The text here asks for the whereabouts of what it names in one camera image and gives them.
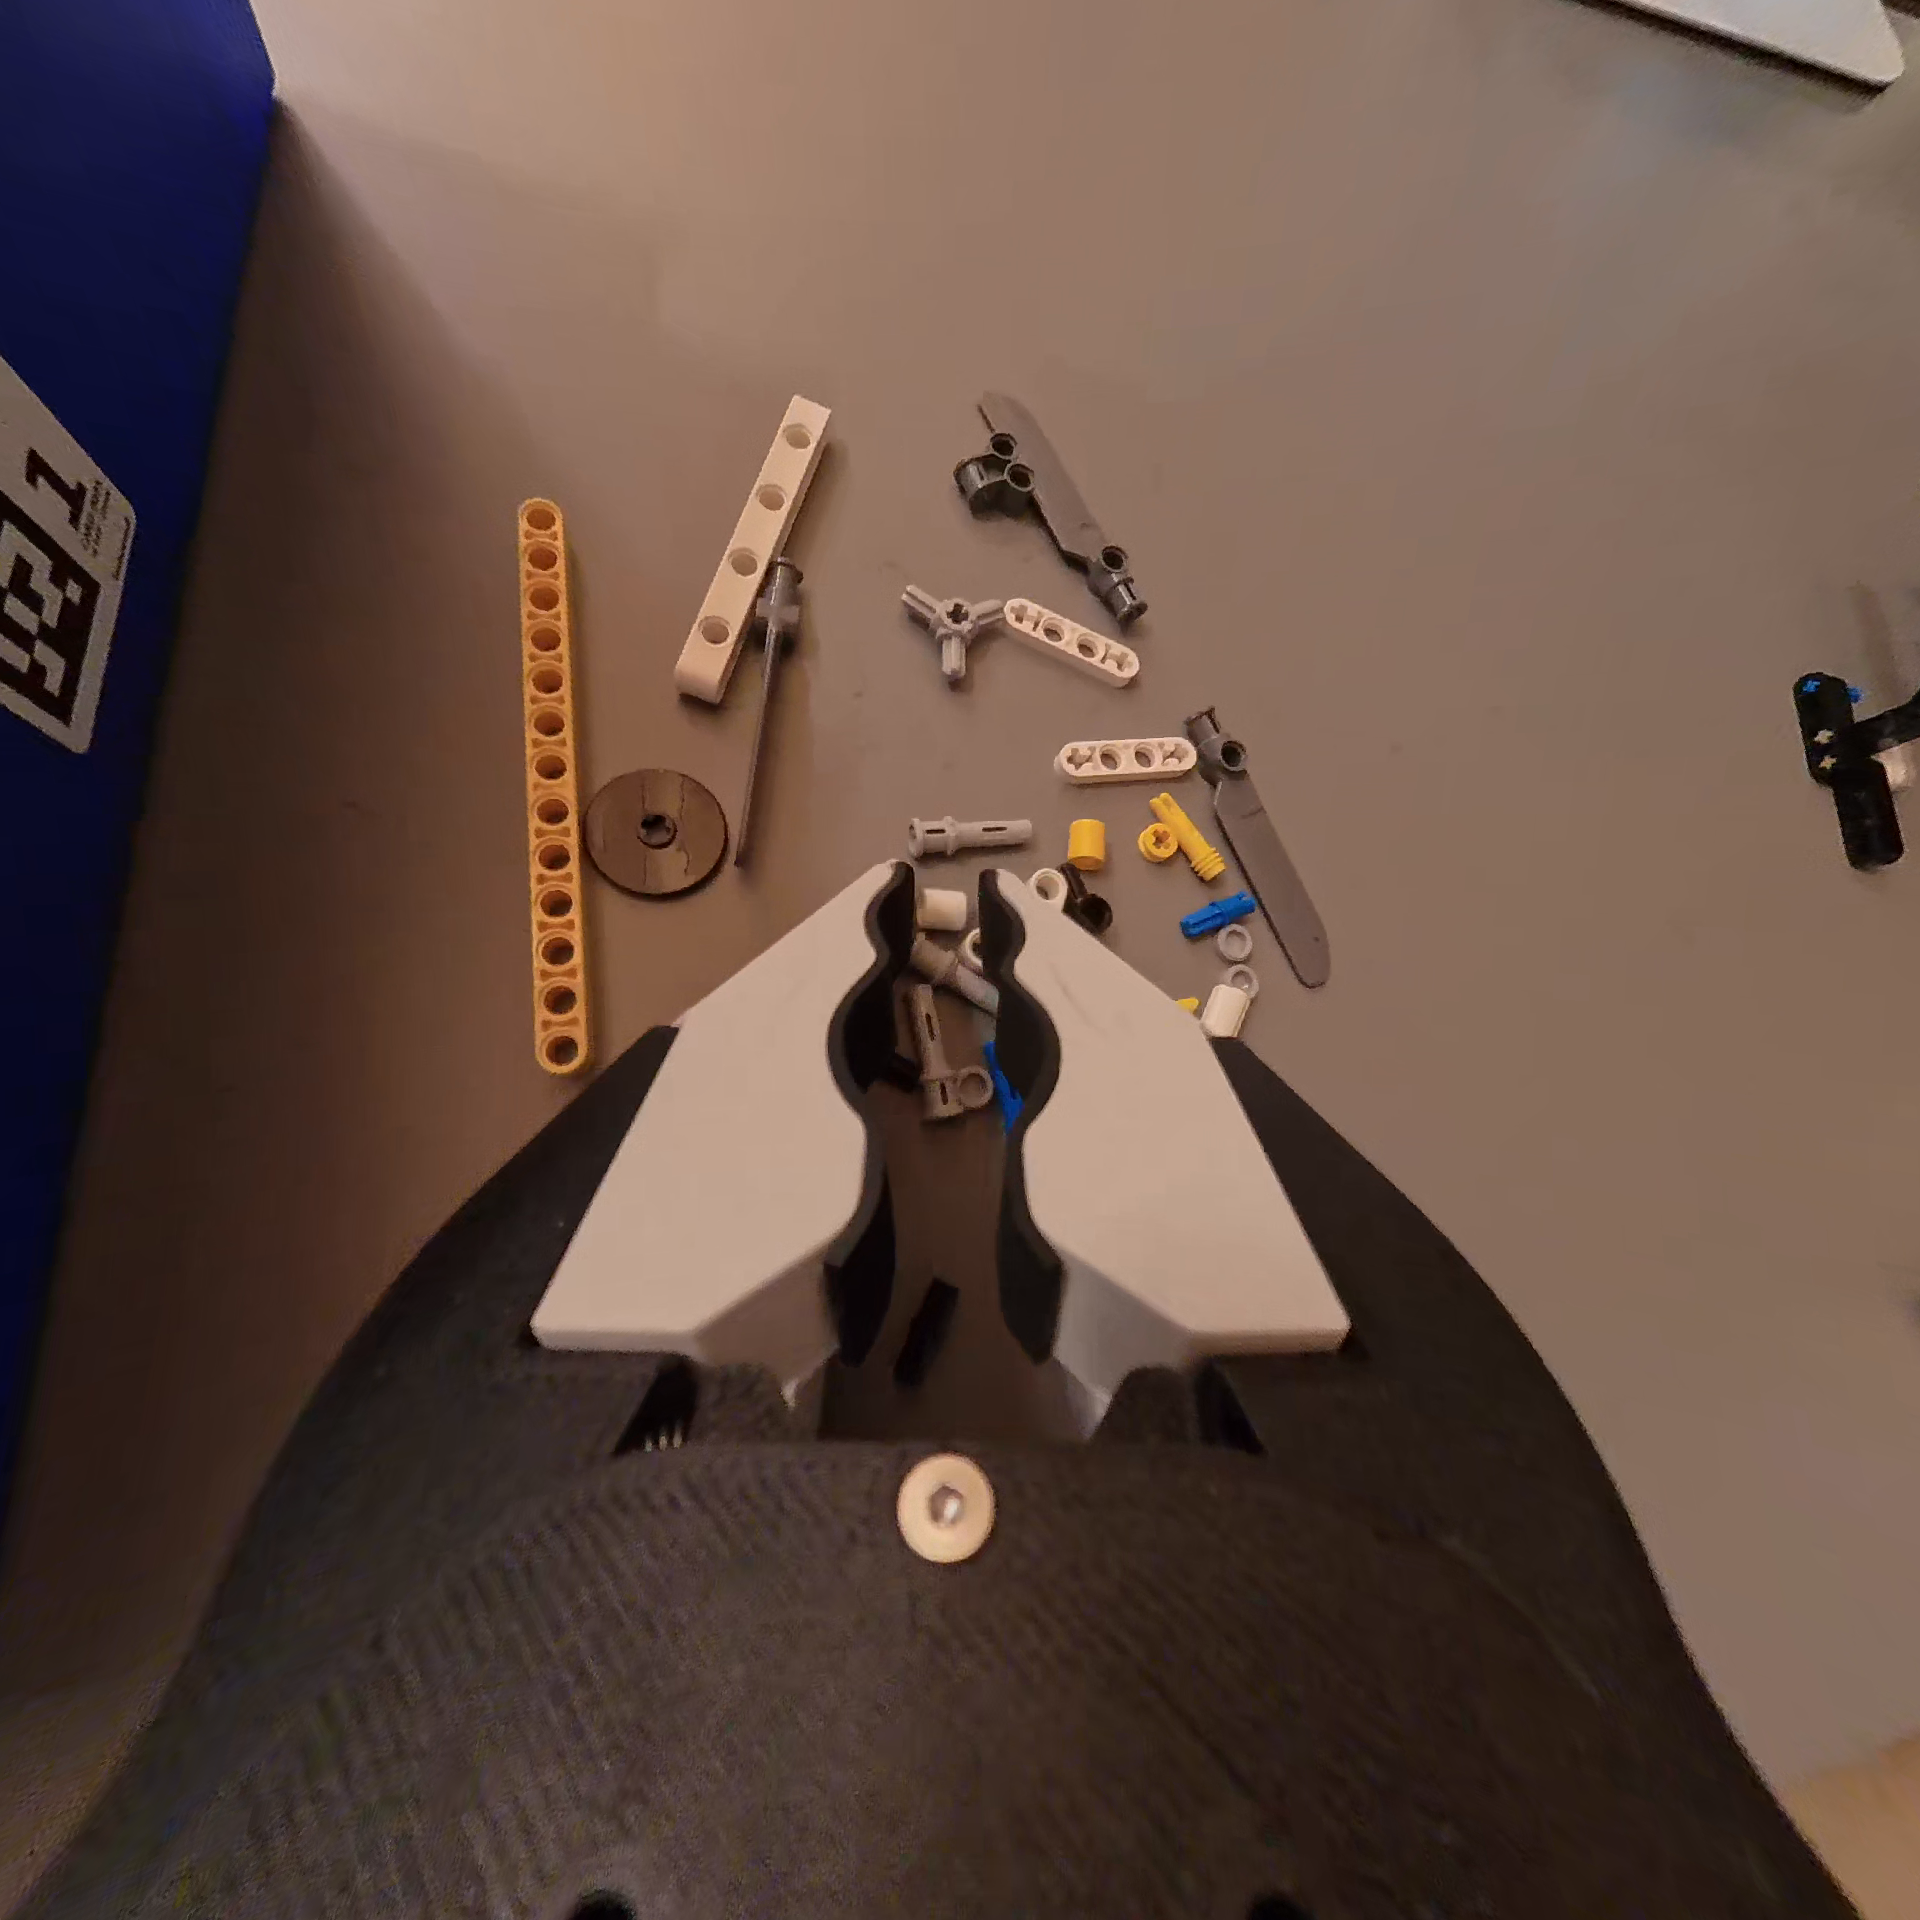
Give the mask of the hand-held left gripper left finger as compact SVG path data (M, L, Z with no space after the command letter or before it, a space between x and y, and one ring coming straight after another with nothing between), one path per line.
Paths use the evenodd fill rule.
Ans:
M670 1031L532 1313L548 1351L676 1352L811 1386L874 1351L896 1280L878 1085L913 1071L901 862L865 871Z

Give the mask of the white lego beam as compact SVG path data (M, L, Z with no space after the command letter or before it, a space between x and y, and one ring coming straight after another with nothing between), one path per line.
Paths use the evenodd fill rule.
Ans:
M824 459L830 418L830 406L802 395L786 403L680 650L680 696L698 704L725 702L762 582L769 566L781 557Z

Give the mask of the yellow lego axle pin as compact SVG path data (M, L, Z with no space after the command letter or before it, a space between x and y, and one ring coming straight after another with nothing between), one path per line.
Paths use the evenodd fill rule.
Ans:
M1138 832L1138 853L1161 865L1179 857L1203 883L1226 873L1226 854L1196 824L1193 815L1169 792L1147 799L1153 822Z

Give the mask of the round dark brown disc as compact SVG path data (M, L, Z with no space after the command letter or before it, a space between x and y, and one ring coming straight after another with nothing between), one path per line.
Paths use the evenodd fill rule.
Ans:
M730 817L698 776L650 765L609 778L592 795L585 846L618 890L675 898L721 871L730 853Z

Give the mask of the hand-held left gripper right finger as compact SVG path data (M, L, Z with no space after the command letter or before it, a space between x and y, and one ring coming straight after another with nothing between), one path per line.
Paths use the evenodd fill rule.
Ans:
M1130 1376L1333 1352L1352 1317L1217 1046L1010 871L979 879L1005 1135L997 1273L1017 1346L1098 1429Z

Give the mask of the grey lego antenna piece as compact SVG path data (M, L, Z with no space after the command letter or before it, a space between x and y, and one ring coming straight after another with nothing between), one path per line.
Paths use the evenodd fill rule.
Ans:
M758 642L758 704L733 832L733 865L738 871L752 857L762 765L765 760L784 662L800 640L800 626L802 568L792 557L779 555L770 560L758 582L749 619L749 634Z

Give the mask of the blue storage bin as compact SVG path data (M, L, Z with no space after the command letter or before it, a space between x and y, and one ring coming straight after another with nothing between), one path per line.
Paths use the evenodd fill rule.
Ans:
M252 5L2 5L2 1457L273 144Z

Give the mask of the white lamp stand base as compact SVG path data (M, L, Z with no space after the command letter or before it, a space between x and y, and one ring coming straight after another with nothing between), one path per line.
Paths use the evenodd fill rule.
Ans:
M1886 90L1906 71L1883 2L1596 2L1676 31L1730 42L1860 89Z

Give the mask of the long yellow lego beam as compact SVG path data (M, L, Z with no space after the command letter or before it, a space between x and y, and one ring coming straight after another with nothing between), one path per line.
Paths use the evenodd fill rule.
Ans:
M518 505L517 577L536 1057L545 1071L572 1077L592 1062L592 1019L569 542L552 497Z

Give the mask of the dark grey lego blade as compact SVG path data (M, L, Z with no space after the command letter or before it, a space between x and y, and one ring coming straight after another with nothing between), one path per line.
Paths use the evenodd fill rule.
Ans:
M969 506L1037 517L1064 562L1085 577L1114 623L1132 631L1146 615L1132 555L1101 527L1040 419L1022 399L998 391L980 393L977 406L989 429L986 459L997 465L992 479L998 490L992 499L974 490Z
M1214 709L1189 713L1184 731L1212 791L1217 824L1260 899L1292 973L1307 989L1323 989L1330 979L1328 930L1267 813L1244 742L1222 731Z

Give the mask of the grey three-prong lego hub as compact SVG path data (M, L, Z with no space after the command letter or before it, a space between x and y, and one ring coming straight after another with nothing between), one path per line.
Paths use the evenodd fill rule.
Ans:
M1004 617L1002 598L968 601L940 595L916 584L901 591L904 610L933 637L940 650L940 667L950 687L969 671L969 647L980 633L992 633Z

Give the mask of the black lego assembly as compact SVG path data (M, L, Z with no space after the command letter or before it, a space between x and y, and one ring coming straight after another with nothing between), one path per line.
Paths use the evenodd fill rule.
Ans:
M1834 801L1848 864L1859 873L1898 864L1904 857L1904 829L1888 757L1917 738L1917 693L1860 714L1849 681L1804 674L1792 686L1792 709L1808 776Z

